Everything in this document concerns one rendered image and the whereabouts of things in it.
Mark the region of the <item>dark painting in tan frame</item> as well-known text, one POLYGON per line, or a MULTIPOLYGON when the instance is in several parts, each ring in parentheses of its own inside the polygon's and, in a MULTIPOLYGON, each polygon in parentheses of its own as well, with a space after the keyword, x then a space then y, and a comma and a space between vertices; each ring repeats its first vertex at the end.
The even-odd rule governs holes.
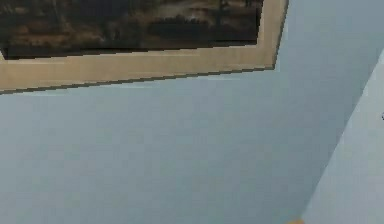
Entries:
POLYGON ((0 94, 272 70, 289 0, 0 0, 0 94))

